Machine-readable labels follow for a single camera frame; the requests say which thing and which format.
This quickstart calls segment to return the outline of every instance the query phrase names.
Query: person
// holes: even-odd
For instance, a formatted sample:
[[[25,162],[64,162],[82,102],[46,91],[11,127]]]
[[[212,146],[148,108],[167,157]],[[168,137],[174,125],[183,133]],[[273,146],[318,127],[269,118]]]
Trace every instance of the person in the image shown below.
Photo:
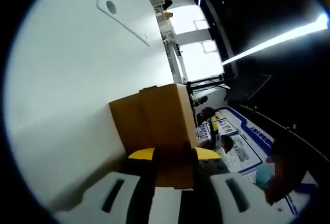
[[[210,150],[215,150],[216,148],[220,147],[220,149],[224,150],[224,153],[227,153],[233,148],[234,142],[230,136],[219,134],[218,126],[215,123],[216,119],[218,119],[216,112],[211,107],[206,107],[202,109],[202,112],[197,115],[198,126],[200,126],[204,121],[210,122],[211,134],[211,139],[203,141],[199,144],[199,147]]]
[[[273,172],[269,170],[271,163],[275,167]],[[272,205],[299,186],[305,174],[306,167],[292,143],[276,140],[272,145],[270,157],[256,173],[256,185],[264,190],[266,201]]]
[[[166,11],[172,4],[173,4],[173,1],[164,0],[164,4],[162,4],[163,10]]]

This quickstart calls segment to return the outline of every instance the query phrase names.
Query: printed image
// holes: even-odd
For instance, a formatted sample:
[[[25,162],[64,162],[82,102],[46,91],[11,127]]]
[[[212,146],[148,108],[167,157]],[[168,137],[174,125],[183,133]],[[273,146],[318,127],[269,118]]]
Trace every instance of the printed image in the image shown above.
[[[235,152],[241,162],[248,161],[250,159],[244,148],[237,148],[235,149]]]
[[[229,133],[231,133],[231,132],[233,132],[233,131],[234,131],[234,130],[232,130],[232,129],[224,130],[225,134],[229,134]]]
[[[241,140],[241,138],[239,136],[232,137],[232,138],[233,138],[233,142],[234,142],[234,146],[233,146],[234,149],[243,146],[243,142],[242,142],[242,140]]]
[[[206,125],[202,125],[198,127],[198,130],[205,130],[206,129]]]

